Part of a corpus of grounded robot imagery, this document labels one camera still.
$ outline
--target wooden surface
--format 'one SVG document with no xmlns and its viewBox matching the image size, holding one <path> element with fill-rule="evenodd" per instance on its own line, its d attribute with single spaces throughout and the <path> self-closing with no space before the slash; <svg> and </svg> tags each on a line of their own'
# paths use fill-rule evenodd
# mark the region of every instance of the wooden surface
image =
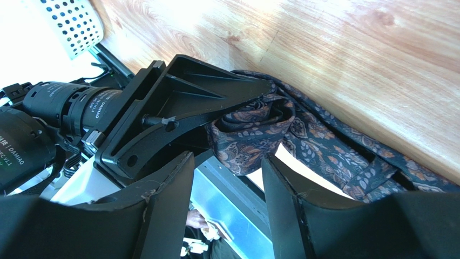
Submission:
<svg viewBox="0 0 460 259">
<path fill-rule="evenodd" d="M 299 88 L 460 184 L 460 2 L 92 0 L 133 72 L 177 53 Z"/>
</svg>

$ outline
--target wire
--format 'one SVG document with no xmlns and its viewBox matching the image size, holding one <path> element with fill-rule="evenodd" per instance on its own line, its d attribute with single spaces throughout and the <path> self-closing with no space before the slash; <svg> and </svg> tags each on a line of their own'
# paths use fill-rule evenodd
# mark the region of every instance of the wire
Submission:
<svg viewBox="0 0 460 259">
<path fill-rule="evenodd" d="M 98 79 L 98 78 L 105 76 L 109 72 L 109 68 L 106 65 L 97 64 L 97 63 L 91 63 L 91 65 L 96 66 L 100 69 L 103 69 L 104 71 L 96 77 L 82 77 L 83 80 Z"/>
<path fill-rule="evenodd" d="M 53 169 L 51 174 L 43 181 L 39 182 L 38 184 L 30 187 L 23 192 L 18 193 L 17 195 L 40 195 L 45 188 L 50 185 L 50 183 L 59 176 L 59 172 L 62 169 L 65 160 L 65 152 L 63 149 L 58 148 L 56 153 L 56 161 L 53 164 Z"/>
<path fill-rule="evenodd" d="M 78 170 L 78 165 L 82 161 L 82 154 L 74 154 L 73 156 L 69 157 L 64 163 L 64 168 L 62 171 L 64 172 L 64 176 L 69 178 L 74 175 L 74 173 Z"/>
</svg>

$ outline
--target black plastic part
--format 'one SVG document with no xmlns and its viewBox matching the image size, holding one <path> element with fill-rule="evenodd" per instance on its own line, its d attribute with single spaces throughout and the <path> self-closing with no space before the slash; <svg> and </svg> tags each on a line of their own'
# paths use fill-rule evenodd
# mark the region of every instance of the black plastic part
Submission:
<svg viewBox="0 0 460 259">
<path fill-rule="evenodd" d="M 0 193 L 7 194 L 49 166 L 56 156 L 42 124 L 26 113 L 0 107 Z"/>
<path fill-rule="evenodd" d="M 406 192 L 364 204 L 262 164 L 275 258 L 455 258 L 460 194 Z"/>
<path fill-rule="evenodd" d="M 7 86 L 0 90 L 0 99 L 7 97 L 11 103 L 16 104 L 24 99 L 32 87 L 30 83 Z"/>
<path fill-rule="evenodd" d="M 156 66 L 154 62 L 147 71 Z M 106 172 L 125 178 L 124 184 L 144 177 L 147 168 L 155 169 L 168 161 L 170 158 L 155 155 L 179 136 L 270 91 L 267 81 L 236 76 L 182 55 L 172 60 L 158 80 L 148 80 L 147 75 L 134 84 L 138 76 L 142 75 L 137 75 L 118 99 L 133 96 L 132 84 L 135 91 L 144 94 L 135 95 L 136 100 L 96 154 L 96 163 Z"/>
<path fill-rule="evenodd" d="M 192 190 L 185 152 L 94 204 L 0 199 L 0 258 L 179 258 Z"/>
</svg>

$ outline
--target patterned scarf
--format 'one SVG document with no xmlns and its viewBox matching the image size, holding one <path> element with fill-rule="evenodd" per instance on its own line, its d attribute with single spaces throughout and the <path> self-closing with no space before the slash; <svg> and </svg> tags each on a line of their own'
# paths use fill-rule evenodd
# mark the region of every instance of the patterned scarf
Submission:
<svg viewBox="0 0 460 259">
<path fill-rule="evenodd" d="M 344 193 L 366 203 L 408 190 L 458 192 L 460 187 L 398 151 L 344 124 L 299 90 L 266 74 L 270 94 L 206 126 L 214 155 L 235 175 L 261 167 L 280 143 Z"/>
</svg>

